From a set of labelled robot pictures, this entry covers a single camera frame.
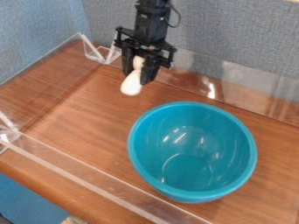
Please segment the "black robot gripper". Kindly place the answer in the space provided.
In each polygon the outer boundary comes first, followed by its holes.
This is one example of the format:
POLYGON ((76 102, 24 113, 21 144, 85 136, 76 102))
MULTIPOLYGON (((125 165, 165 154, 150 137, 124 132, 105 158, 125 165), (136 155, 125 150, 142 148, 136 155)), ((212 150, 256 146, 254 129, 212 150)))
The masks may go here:
POLYGON ((144 58, 140 78, 142 85, 154 80, 160 65, 166 68, 173 66, 173 55, 177 49, 164 40, 145 43, 134 37, 133 30, 118 26, 116 28, 114 46, 121 50, 124 75, 129 75, 133 71, 133 57, 140 56, 144 58))

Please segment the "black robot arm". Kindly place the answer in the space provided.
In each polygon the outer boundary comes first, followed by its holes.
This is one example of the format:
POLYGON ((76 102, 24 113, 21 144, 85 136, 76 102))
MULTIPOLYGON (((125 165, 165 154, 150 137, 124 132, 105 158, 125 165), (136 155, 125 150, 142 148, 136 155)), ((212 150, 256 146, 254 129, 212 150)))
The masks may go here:
POLYGON ((173 5, 170 0, 136 0, 134 29, 116 28, 114 46, 121 50, 122 73, 133 71, 133 58, 144 59, 138 83, 154 80, 160 67, 170 68, 177 51, 166 41, 173 5))

